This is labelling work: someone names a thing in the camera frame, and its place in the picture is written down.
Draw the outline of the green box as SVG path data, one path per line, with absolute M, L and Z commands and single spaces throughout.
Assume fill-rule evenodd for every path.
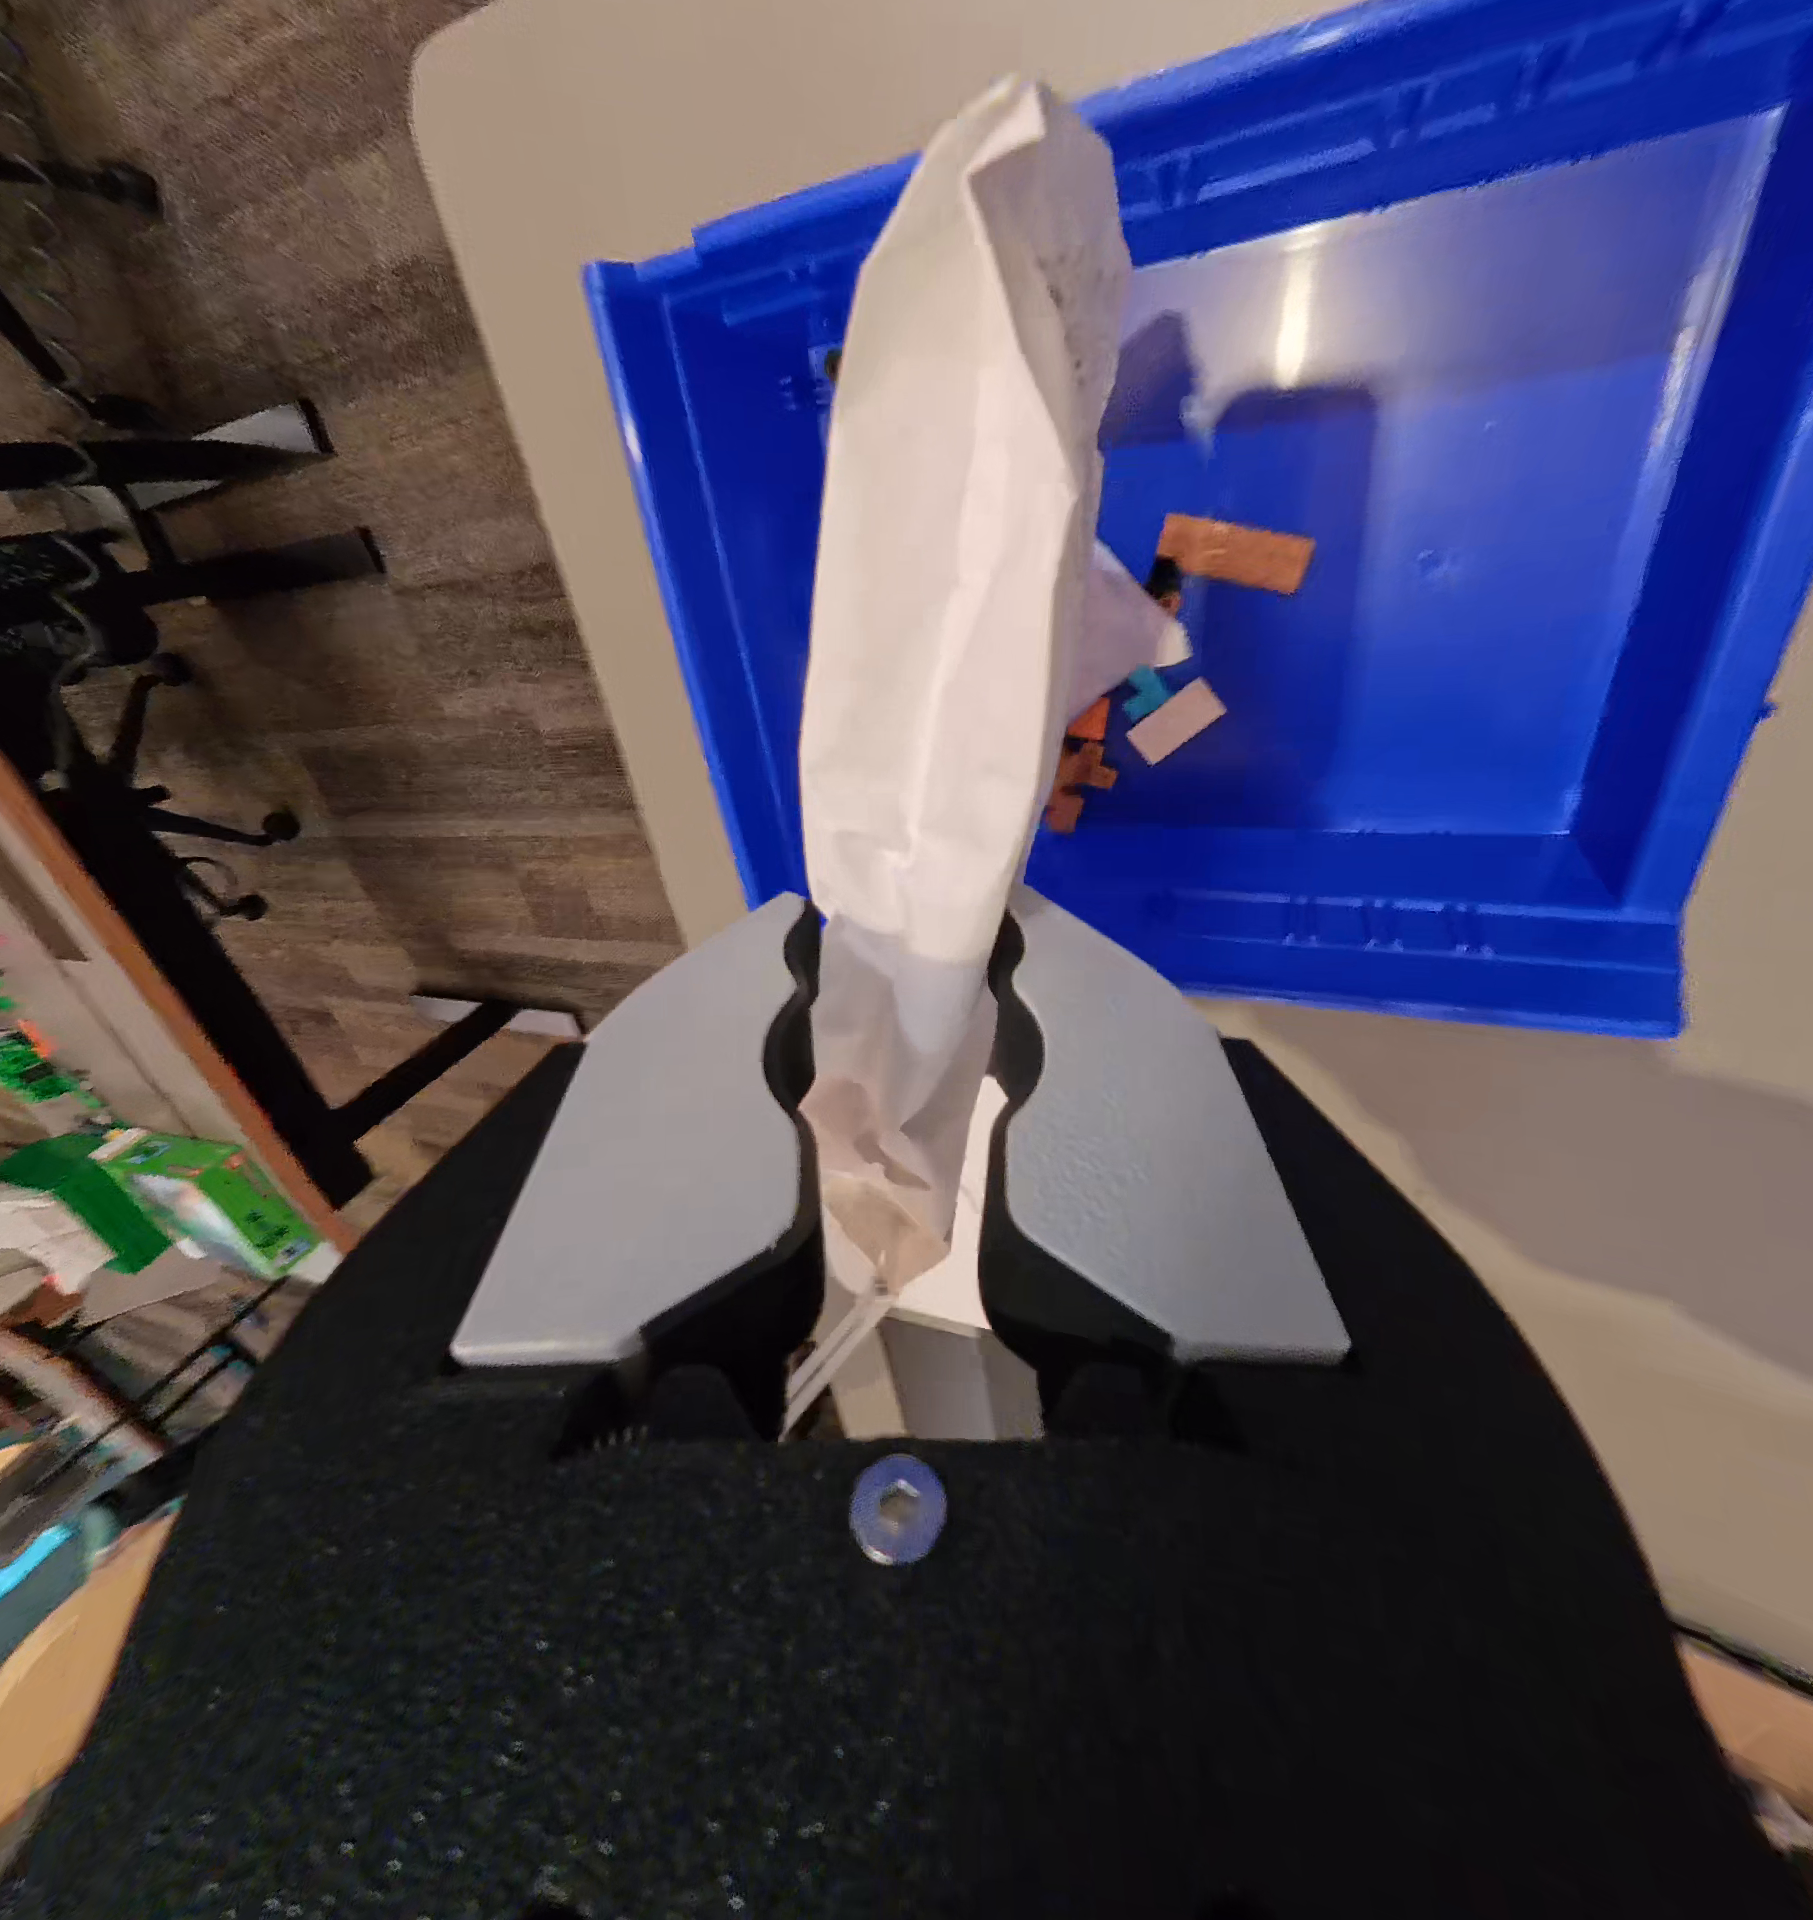
M 242 1146 L 152 1129 L 79 1130 L 0 1162 L 6 1199 L 61 1204 L 108 1248 L 114 1271 L 144 1271 L 190 1245 L 235 1269 L 283 1279 L 323 1236 Z

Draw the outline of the white circle-print paper bag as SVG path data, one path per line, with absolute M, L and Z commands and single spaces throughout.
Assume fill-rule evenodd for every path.
M 1109 144 L 1005 79 L 926 144 L 855 281 L 798 741 L 824 916 L 802 1113 L 853 1269 L 787 1428 L 951 1248 L 990 956 L 1095 698 L 1070 680 L 1132 275 Z

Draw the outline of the blue plastic bin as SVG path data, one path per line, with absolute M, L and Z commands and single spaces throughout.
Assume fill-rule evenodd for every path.
M 1022 877 L 1205 996 L 1675 1039 L 1685 920 L 1813 579 L 1813 6 L 1367 6 L 1092 94 L 1128 281 L 1095 543 L 1229 715 Z M 594 260 L 585 299 L 754 907 L 855 281 L 920 163 Z

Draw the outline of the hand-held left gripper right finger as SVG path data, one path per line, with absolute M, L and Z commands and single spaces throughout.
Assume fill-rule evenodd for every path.
M 992 1332 L 1037 1369 L 1344 1361 L 1350 1332 L 1210 1022 L 1028 888 L 990 991 Z

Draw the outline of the pile of toy bricks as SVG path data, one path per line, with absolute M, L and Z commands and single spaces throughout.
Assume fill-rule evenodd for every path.
M 1067 835 L 1086 799 L 1116 784 L 1115 734 L 1144 765 L 1163 765 L 1210 734 L 1229 707 L 1205 674 L 1179 684 L 1193 661 L 1183 603 L 1193 585 L 1294 595 L 1316 543 L 1238 521 L 1170 514 L 1146 574 L 1104 543 L 1092 548 L 1083 629 L 1067 672 L 1067 727 L 1042 825 Z

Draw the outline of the grey desk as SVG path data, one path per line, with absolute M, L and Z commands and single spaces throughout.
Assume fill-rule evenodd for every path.
M 746 913 L 582 299 L 726 211 L 916 151 L 1009 74 L 1086 98 L 1333 12 L 482 6 L 412 136 L 683 942 Z M 1813 1673 L 1813 589 L 1687 913 L 1670 1042 L 1206 1001 L 1467 1257 L 1668 1609 Z

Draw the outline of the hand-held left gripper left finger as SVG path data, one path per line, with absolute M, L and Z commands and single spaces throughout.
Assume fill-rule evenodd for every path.
M 815 1079 L 821 916 L 778 894 L 591 1034 L 463 1320 L 465 1369 L 663 1357 L 703 1310 L 793 1277 L 821 1310 Z

